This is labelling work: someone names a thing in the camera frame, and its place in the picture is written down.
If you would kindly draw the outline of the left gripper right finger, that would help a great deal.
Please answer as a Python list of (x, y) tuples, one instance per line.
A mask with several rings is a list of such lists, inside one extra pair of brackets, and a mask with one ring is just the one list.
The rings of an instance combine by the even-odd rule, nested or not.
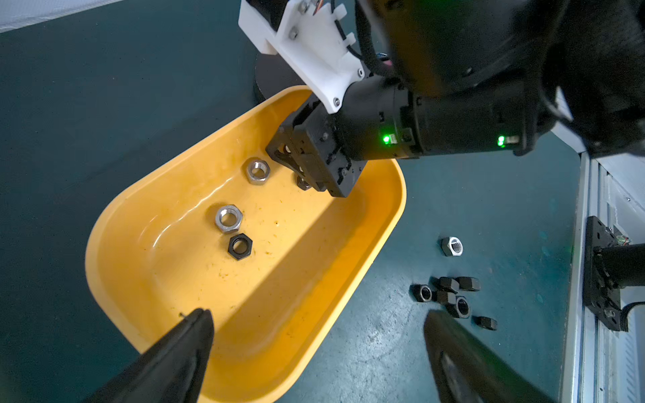
[(423, 334), (441, 402), (551, 402), (446, 312), (432, 310)]

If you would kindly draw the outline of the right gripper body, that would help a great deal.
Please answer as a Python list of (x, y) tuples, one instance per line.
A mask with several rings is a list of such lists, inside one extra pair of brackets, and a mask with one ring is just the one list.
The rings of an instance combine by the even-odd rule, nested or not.
[(314, 95), (278, 127), (265, 151), (311, 188), (334, 197), (349, 196), (367, 165), (347, 156), (334, 118)]

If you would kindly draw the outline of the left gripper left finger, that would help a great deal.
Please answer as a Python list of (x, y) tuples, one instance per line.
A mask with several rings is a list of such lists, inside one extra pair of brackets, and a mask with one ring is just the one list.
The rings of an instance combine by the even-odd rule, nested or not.
[(198, 308), (85, 402), (196, 402), (215, 329), (209, 310)]

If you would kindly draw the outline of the black nut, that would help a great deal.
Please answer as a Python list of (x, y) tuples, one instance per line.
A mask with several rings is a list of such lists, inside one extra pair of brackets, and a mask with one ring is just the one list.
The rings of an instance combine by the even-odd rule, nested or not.
[(478, 316), (475, 318), (475, 323), (477, 326), (486, 330), (496, 331), (498, 329), (497, 320), (491, 317)]
[(244, 233), (239, 233), (230, 238), (228, 242), (228, 253), (235, 260), (248, 258), (253, 250), (253, 240)]
[(468, 319), (471, 316), (470, 304), (463, 296), (457, 296), (453, 304), (447, 305), (447, 311), (457, 319)]
[(303, 191), (307, 191), (312, 188), (311, 185), (300, 176), (297, 176), (296, 183), (297, 183), (297, 187)]

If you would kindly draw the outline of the black nut bottom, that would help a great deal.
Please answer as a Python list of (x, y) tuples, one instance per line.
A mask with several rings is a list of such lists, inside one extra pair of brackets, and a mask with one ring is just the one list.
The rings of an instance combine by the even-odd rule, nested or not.
[(496, 331), (498, 329), (497, 320), (491, 317), (478, 316), (475, 318), (475, 323), (477, 326), (486, 330)]

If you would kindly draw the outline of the black nut cluster four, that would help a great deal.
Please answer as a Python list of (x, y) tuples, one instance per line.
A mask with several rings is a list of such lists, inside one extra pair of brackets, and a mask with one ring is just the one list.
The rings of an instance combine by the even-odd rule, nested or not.
[(479, 292), (481, 290), (480, 280), (475, 277), (460, 276), (456, 278), (460, 290), (465, 292)]

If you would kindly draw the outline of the black nut cluster two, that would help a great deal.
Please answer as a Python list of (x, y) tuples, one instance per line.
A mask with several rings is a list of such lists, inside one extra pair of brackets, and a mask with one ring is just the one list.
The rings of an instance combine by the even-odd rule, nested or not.
[(453, 294), (457, 294), (460, 290), (460, 283), (458, 280), (455, 280), (454, 278), (451, 277), (440, 277), (438, 280), (435, 281), (436, 286), (438, 289), (443, 290), (444, 292), (451, 292)]

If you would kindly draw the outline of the yellow plastic storage box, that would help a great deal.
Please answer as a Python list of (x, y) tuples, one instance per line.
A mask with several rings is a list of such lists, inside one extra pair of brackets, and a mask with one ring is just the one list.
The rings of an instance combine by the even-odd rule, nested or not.
[(292, 87), (134, 183), (87, 243), (97, 304), (139, 351), (195, 309), (211, 312), (202, 402), (272, 402), (302, 374), (401, 218), (395, 161), (372, 161), (346, 198), (304, 191), (256, 163), (309, 97)]

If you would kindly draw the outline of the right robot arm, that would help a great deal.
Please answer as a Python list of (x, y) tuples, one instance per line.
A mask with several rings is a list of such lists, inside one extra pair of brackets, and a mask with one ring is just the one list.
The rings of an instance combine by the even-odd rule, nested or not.
[(368, 161), (530, 152), (555, 124), (593, 156), (644, 153), (641, 1), (359, 1), (364, 79), (312, 95), (266, 147), (348, 196)]

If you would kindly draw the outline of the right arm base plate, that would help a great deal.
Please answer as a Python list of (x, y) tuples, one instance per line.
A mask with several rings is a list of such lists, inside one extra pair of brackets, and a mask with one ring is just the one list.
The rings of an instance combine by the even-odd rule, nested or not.
[(596, 216), (586, 219), (583, 253), (583, 303), (613, 332), (626, 332), (622, 314), (621, 287), (614, 281), (603, 259), (603, 251), (618, 247), (614, 233)]

